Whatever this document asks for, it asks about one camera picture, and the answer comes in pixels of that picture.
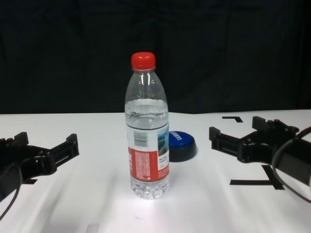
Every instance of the black cable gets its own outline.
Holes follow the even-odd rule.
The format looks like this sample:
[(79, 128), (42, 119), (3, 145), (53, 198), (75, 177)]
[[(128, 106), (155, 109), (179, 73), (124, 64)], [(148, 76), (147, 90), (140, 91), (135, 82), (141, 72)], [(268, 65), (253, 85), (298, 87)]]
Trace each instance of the black cable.
[(2, 215), (0, 216), (0, 221), (3, 219), (3, 217), (6, 215), (6, 213), (11, 209), (12, 205), (14, 204), (17, 196), (18, 196), (18, 193), (19, 193), (19, 190), (20, 190), (20, 187), (23, 183), (23, 177), (22, 177), (22, 174), (21, 174), (21, 170), (20, 170), (20, 167), (17, 165), (17, 164), (11, 164), (8, 169), (4, 172), (3, 176), (5, 175), (6, 172), (8, 172), (12, 167), (15, 167), (17, 170), (18, 170), (18, 175), (19, 175), (19, 185), (18, 187), (16, 188), (16, 192), (10, 202), (10, 204), (8, 205), (8, 207), (4, 210), (4, 212), (2, 213)]
[[(305, 130), (301, 131), (296, 138), (301, 139), (302, 137), (306, 136), (307, 134), (311, 133), (311, 127), (306, 128)], [(296, 190), (294, 190), (292, 187), (290, 187), (287, 183), (285, 183), (285, 181), (283, 181), (280, 176), (278, 175), (277, 171), (276, 171), (276, 165), (279, 162), (279, 159), (281, 157), (281, 155), (283, 154), (284, 150), (291, 144), (294, 142), (294, 139), (291, 139), (289, 141), (287, 141), (286, 143), (284, 143), (274, 154), (274, 156), (272, 157), (272, 161), (271, 161), (271, 166), (272, 166), (272, 171), (273, 174), (275, 175), (275, 177), (277, 178), (278, 181), (281, 182), (282, 185), (284, 185), (285, 187), (287, 187), (290, 191), (292, 191), (293, 193), (295, 193), (297, 196), (299, 196), (301, 199), (305, 200), (306, 202), (311, 204), (311, 200), (309, 200), (308, 198), (302, 196), (300, 193), (298, 193)]]

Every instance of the plastic bottle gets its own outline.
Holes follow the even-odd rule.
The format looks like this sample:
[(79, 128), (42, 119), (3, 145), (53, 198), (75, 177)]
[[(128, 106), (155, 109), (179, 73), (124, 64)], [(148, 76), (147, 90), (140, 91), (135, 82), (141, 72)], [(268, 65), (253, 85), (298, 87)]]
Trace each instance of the plastic bottle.
[(160, 197), (169, 187), (169, 112), (151, 52), (132, 55), (134, 74), (125, 97), (125, 120), (134, 193)]

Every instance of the bottle label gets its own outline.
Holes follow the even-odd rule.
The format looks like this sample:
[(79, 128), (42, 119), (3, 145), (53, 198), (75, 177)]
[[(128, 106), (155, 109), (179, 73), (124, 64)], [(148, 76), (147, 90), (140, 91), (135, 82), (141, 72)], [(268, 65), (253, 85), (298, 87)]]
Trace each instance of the bottle label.
[(131, 176), (153, 182), (169, 174), (169, 124), (155, 130), (127, 126), (127, 141)]

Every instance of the black backdrop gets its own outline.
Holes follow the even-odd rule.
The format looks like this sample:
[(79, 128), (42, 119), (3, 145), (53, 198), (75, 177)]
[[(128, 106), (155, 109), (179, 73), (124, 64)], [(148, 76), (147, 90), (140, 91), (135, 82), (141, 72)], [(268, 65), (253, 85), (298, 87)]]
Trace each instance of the black backdrop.
[(0, 113), (122, 112), (152, 51), (173, 112), (311, 107), (306, 0), (0, 0)]

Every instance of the white tabletop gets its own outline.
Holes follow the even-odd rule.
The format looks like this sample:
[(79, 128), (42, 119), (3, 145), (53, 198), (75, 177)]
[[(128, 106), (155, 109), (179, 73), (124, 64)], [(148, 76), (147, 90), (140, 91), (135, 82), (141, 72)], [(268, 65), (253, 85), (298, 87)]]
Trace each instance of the white tabletop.
[[(243, 123), (223, 116), (239, 116)], [(261, 164), (243, 164), (211, 149), (210, 126), (243, 137), (254, 131), (253, 116), (301, 130), (311, 125), (309, 110), (170, 113), (170, 130), (191, 134), (198, 154), (170, 163), (168, 193), (143, 200), (130, 187), (124, 114), (0, 115), (0, 138), (27, 132), (30, 145), (52, 148), (76, 133), (80, 150), (55, 174), (22, 185), (0, 233), (309, 233), (310, 204), (271, 185), (229, 185), (233, 179), (268, 178)], [(307, 186), (280, 174), (311, 196)], [(7, 202), (0, 203), (0, 213)]]

